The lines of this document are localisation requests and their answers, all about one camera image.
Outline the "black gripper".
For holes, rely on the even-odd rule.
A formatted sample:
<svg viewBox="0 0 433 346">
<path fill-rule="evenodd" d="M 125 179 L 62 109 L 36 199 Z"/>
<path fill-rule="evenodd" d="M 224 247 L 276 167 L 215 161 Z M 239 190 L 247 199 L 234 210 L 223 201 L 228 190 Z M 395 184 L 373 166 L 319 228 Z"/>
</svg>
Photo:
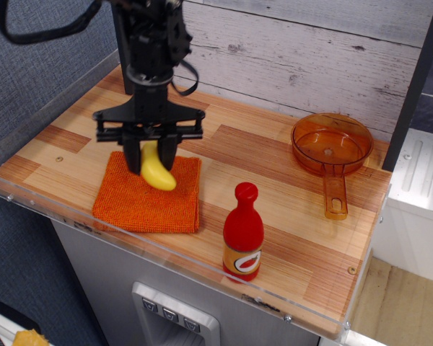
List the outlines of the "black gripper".
<svg viewBox="0 0 433 346">
<path fill-rule="evenodd" d="M 136 85 L 129 101 L 97 111 L 96 139 L 123 145 L 128 169 L 141 173 L 142 141 L 158 141 L 159 160 L 167 171 L 173 167 L 179 141 L 200 139 L 205 112 L 169 100 L 173 82 L 161 85 Z"/>
</svg>

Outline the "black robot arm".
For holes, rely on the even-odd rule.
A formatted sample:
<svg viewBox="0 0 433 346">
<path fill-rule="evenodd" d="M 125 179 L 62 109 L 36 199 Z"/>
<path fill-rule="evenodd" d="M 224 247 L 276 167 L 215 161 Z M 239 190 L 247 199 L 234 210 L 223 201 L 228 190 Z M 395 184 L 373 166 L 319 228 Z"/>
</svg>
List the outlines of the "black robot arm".
<svg viewBox="0 0 433 346">
<path fill-rule="evenodd" d="M 174 164 L 178 145 L 203 136 L 202 110 L 177 105 L 168 99 L 174 69 L 182 66 L 194 76 L 197 70 L 185 61 L 192 37 L 183 20 L 181 1 L 112 1 L 115 31 L 121 49 L 126 103 L 97 111 L 96 138 L 123 147 L 127 166 L 141 171 L 140 147 L 156 141 L 165 169 Z"/>
</svg>

